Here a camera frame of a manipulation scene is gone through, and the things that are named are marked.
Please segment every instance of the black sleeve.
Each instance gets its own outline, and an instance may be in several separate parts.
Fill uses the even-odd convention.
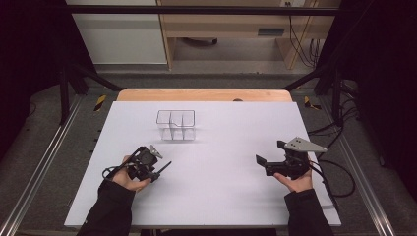
[[[135,194],[134,191],[104,180],[97,202],[92,206],[77,235],[129,235],[132,223],[131,206]]]
[[[289,211],[290,236],[333,235],[314,189],[292,192],[285,196],[285,202]]]

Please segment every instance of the hazard stripe tape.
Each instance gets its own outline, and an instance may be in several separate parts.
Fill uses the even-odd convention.
[[[304,96],[304,106],[305,107],[310,107],[310,108],[313,108],[313,109],[316,109],[316,110],[322,110],[322,107],[320,105],[313,105],[310,102],[310,99],[309,99],[308,96]]]
[[[105,95],[101,95],[98,98],[98,101],[97,101],[97,104],[95,105],[94,111],[99,111],[100,110],[101,106],[104,103],[104,100],[105,100]]]

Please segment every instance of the clear plastic compartment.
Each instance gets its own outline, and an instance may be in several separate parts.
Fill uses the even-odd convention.
[[[163,140],[190,141],[196,138],[194,110],[159,110],[156,124]]]

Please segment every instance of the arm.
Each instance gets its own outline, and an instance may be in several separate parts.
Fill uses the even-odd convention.
[[[97,202],[77,235],[128,235],[135,194],[149,183],[150,179],[141,182],[131,180],[126,168],[119,170],[112,181],[103,180]]]
[[[313,189],[311,169],[296,180],[289,180],[279,173],[273,176],[291,192],[285,196],[290,236],[333,235]]]

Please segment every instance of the black curtain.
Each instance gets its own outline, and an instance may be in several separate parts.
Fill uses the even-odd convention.
[[[342,4],[358,7],[360,3]],[[367,3],[361,5],[365,10]],[[374,1],[349,35],[336,68],[344,80],[357,82],[361,113],[369,121],[370,133],[377,138],[382,158],[387,166],[396,169],[417,201],[417,102],[413,94],[417,85],[416,14],[414,0]],[[331,58],[334,48],[360,16],[335,19],[320,63]]]
[[[30,97],[58,85],[64,65],[77,63],[95,72],[71,14],[45,12],[41,7],[47,4],[66,2],[0,1],[0,160],[30,113]],[[70,82],[86,86],[76,73]]]

